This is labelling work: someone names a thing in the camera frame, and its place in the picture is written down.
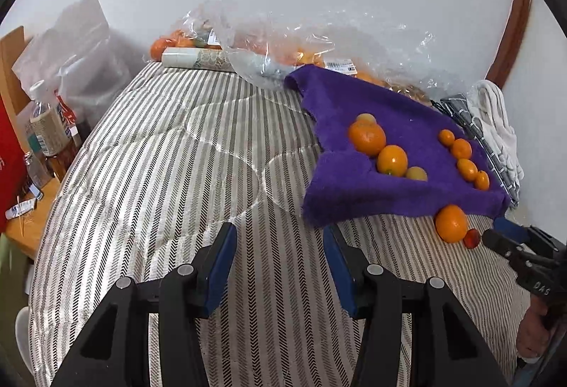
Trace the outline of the person's right hand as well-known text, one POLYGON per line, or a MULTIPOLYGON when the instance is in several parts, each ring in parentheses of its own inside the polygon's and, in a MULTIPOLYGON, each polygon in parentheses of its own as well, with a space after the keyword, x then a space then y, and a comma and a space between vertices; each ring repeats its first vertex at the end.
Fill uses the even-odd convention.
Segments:
POLYGON ((530 297, 527 309, 517 332, 516 349, 520 357, 533 359, 542 356, 549 346, 555 329, 546 329, 542 318, 547 314, 548 307, 538 297, 530 297))

